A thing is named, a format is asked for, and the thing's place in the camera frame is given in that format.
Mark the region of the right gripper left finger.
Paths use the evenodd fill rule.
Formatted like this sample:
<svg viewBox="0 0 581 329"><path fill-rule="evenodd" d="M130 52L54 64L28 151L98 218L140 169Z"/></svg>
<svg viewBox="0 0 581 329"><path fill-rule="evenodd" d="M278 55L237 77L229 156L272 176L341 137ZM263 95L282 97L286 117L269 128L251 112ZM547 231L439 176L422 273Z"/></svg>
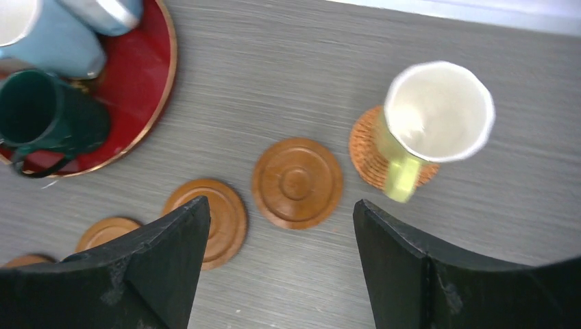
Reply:
<svg viewBox="0 0 581 329"><path fill-rule="evenodd" d="M186 328L210 230L196 197L58 263L1 270L2 328Z"/></svg>

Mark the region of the wooden coaster two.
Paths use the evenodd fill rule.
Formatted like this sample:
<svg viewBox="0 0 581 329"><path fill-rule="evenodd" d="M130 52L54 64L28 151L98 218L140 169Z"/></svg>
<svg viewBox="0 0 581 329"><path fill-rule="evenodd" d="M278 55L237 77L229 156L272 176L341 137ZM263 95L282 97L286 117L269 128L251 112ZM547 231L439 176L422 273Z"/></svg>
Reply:
<svg viewBox="0 0 581 329"><path fill-rule="evenodd" d="M83 233L77 245L75 252L82 252L87 249L102 245L111 240L117 239L128 232L141 227L142 224L133 219L125 217L108 217L96 222Z"/></svg>

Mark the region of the wooden coaster one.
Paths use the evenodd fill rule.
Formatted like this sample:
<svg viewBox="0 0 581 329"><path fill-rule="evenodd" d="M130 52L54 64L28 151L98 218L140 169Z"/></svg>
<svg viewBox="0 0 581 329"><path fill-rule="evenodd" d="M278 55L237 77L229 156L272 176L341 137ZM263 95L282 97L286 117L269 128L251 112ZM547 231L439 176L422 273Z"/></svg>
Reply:
<svg viewBox="0 0 581 329"><path fill-rule="evenodd" d="M192 180L181 185L167 199L161 215L199 196L207 197L210 207L210 231L201 266L207 271L224 265L237 255L245 242L249 222L239 194L215 179Z"/></svg>

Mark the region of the wooden coaster six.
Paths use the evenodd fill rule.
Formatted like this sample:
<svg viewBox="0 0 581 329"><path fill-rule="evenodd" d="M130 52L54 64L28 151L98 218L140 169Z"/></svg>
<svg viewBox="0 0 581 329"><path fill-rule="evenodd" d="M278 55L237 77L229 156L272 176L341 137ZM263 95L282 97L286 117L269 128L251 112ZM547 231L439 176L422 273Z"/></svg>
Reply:
<svg viewBox="0 0 581 329"><path fill-rule="evenodd" d="M319 225L338 206L343 173L332 152L308 138L272 144L258 159L251 193L260 213L281 228Z"/></svg>

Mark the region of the dark green mug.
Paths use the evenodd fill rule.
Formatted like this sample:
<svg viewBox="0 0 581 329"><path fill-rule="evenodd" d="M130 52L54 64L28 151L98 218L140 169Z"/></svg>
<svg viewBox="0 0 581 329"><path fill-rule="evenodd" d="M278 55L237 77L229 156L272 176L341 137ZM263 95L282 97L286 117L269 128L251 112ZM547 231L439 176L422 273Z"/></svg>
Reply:
<svg viewBox="0 0 581 329"><path fill-rule="evenodd" d="M26 178L45 178L108 139L108 109L90 95L39 70L19 71L1 83L1 140L11 147L12 170ZM47 150L61 154L41 171L24 170L28 155Z"/></svg>

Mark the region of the wooden coaster three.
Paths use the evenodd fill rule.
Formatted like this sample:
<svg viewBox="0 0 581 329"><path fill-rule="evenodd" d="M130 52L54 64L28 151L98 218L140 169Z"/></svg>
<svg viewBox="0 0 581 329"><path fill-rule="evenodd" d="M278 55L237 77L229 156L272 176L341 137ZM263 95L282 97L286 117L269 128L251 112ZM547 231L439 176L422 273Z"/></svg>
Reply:
<svg viewBox="0 0 581 329"><path fill-rule="evenodd" d="M22 267L38 263L56 263L56 261L49 256L42 254L26 254L18 256L3 264L2 268Z"/></svg>

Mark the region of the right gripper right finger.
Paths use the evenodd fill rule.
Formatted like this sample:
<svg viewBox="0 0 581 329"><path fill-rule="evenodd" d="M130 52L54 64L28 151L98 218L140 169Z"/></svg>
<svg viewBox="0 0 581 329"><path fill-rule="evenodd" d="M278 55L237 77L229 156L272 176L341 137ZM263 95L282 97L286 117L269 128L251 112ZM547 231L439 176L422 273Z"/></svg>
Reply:
<svg viewBox="0 0 581 329"><path fill-rule="evenodd" d="M354 230L377 328L579 328L580 258L527 266L458 247L362 199Z"/></svg>

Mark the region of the yellow cream mug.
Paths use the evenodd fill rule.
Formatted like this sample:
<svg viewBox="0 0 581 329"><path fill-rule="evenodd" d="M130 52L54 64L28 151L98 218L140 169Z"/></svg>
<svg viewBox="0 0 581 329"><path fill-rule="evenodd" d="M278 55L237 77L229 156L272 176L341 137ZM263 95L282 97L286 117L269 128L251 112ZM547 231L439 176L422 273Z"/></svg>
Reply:
<svg viewBox="0 0 581 329"><path fill-rule="evenodd" d="M477 154L489 140L495 117L491 92L463 66L439 60L402 71L375 122L375 146L388 162L384 194L405 203L424 166Z"/></svg>

